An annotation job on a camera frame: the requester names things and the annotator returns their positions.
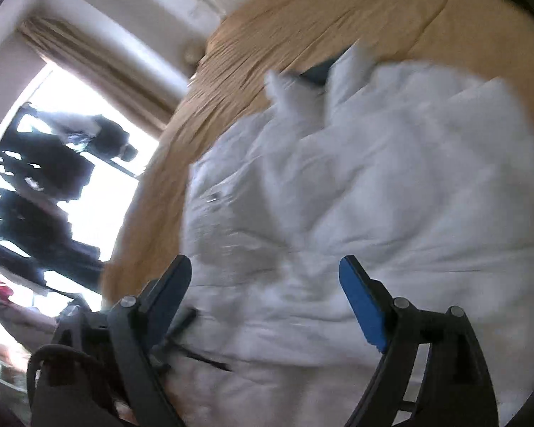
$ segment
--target blue gripper pad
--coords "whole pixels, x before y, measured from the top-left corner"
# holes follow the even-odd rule
[[[340,260],[338,278],[366,341],[385,353],[390,340],[392,296],[381,282],[368,276],[353,255]]]

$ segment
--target bed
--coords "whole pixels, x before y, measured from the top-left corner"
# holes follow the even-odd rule
[[[266,71],[303,72],[358,39],[380,61],[503,77],[534,122],[534,20],[506,0],[252,0],[209,39],[161,137],[103,275],[108,303],[140,291],[178,254],[188,167],[238,118],[268,107]]]

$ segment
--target wrinkled sheet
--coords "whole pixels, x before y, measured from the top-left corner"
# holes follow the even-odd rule
[[[265,73],[302,72],[359,38],[380,60],[502,77],[534,124],[534,20],[505,0],[251,1],[209,40],[141,179],[103,276],[108,302],[139,292],[178,254],[188,167],[239,117],[269,106]]]
[[[337,277],[354,254],[393,296],[463,307],[501,425],[534,389],[534,133],[501,79],[354,45],[326,89],[271,72],[265,112],[191,167],[188,347],[169,387],[199,426],[343,425],[380,358]],[[423,358],[410,392],[416,395]]]

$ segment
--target white blanket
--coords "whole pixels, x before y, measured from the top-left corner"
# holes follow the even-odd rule
[[[506,422],[534,389],[534,134],[506,84],[354,45],[326,89],[266,79],[272,107],[192,167],[185,343],[170,383],[199,426],[343,425],[380,354],[338,283],[354,254],[393,296],[463,307]],[[409,387],[416,392],[424,360]]]

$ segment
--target brown curtain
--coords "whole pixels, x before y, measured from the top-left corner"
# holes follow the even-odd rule
[[[32,17],[21,34],[40,56],[95,88],[128,120],[158,138],[174,107],[132,78],[121,61],[66,22]]]

